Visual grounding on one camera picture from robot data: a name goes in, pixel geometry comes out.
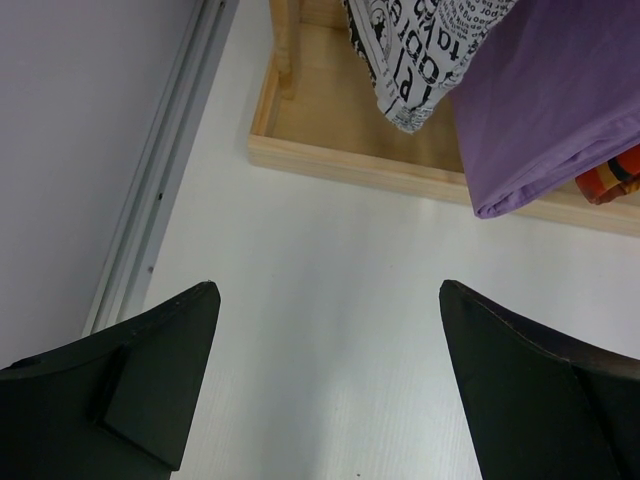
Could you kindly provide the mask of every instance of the purple fabric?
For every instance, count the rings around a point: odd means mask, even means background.
[[[640,0],[519,0],[451,96],[476,215],[526,205],[640,143]]]

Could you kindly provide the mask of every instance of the wooden frame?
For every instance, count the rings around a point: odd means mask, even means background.
[[[301,9],[298,0],[270,1],[276,46],[249,136],[251,161],[470,204],[448,100],[420,132],[400,132],[378,112],[340,0],[306,0]],[[640,236],[640,195],[594,207],[573,182],[516,213]]]

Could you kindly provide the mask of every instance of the black and white printed fabric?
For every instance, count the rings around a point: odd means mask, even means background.
[[[343,0],[351,43],[369,65],[378,107],[413,133],[462,80],[517,0]]]

